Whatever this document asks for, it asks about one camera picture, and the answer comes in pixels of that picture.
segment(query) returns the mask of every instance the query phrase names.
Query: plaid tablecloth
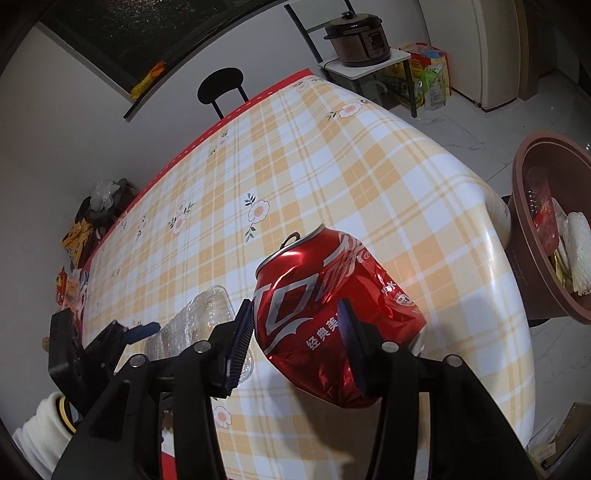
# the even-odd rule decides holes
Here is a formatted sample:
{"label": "plaid tablecloth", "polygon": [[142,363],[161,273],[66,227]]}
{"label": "plaid tablecloth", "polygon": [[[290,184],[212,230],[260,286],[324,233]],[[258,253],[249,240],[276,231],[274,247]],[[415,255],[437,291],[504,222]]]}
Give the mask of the plaid tablecloth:
{"label": "plaid tablecloth", "polygon": [[[534,364],[503,249],[503,201],[421,132],[309,71],[212,127],[119,221],[92,260],[85,343],[113,319],[164,325],[214,284],[237,310],[252,297],[256,266],[287,235],[321,222],[369,248],[425,314],[424,355],[464,357],[526,443]],[[124,360],[142,349],[128,348]],[[251,349],[250,379],[213,401],[228,476],[363,478],[376,406],[326,404],[294,388],[254,339]],[[423,421],[418,478],[427,445]]]}

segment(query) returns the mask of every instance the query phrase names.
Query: red can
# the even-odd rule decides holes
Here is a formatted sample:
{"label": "red can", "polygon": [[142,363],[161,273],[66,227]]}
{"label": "red can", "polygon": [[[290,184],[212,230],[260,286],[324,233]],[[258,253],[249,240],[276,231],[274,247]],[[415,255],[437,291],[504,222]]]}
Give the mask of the red can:
{"label": "red can", "polygon": [[[292,237],[297,240],[285,246]],[[347,298],[359,320],[384,340],[422,348],[426,321],[364,245],[320,225],[294,233],[256,269],[255,336],[264,354],[296,387],[340,407],[375,400],[355,387],[338,332],[337,304]]]}

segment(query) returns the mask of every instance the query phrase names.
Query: pressure cooker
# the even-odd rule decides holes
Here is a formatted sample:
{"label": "pressure cooker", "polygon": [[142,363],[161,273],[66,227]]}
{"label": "pressure cooker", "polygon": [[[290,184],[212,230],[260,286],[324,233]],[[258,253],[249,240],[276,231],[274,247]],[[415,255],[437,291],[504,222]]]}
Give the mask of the pressure cooker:
{"label": "pressure cooker", "polygon": [[376,65],[390,57],[382,19],[371,14],[345,12],[325,27],[340,60],[350,67]]}

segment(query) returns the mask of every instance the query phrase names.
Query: dark window glass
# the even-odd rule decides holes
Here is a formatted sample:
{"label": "dark window glass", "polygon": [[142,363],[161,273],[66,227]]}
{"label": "dark window glass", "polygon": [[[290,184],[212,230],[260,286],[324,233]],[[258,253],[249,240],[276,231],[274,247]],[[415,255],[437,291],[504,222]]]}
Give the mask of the dark window glass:
{"label": "dark window glass", "polygon": [[59,0],[43,23],[127,92],[265,0]]}

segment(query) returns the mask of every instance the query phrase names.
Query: can rim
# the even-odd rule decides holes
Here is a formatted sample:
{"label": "can rim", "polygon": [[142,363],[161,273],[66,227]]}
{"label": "can rim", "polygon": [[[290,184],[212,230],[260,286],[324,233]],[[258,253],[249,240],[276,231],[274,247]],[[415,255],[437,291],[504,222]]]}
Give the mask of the can rim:
{"label": "can rim", "polygon": [[287,252],[288,250],[291,250],[292,248],[297,247],[298,245],[303,244],[304,242],[307,242],[310,238],[315,237],[316,235],[318,235],[325,227],[325,225],[323,223],[321,223],[318,227],[316,227],[316,229],[310,233],[308,233],[307,235],[304,235],[303,237],[301,237],[299,240],[296,240],[295,242],[284,246],[283,248],[280,248],[279,250],[277,250],[277,252],[272,253],[271,255],[269,255],[266,259],[264,259],[260,265],[256,268],[255,270],[255,278],[258,278],[258,274],[261,271],[261,269],[267,265],[271,260],[273,260],[274,258],[279,257],[281,254]]}

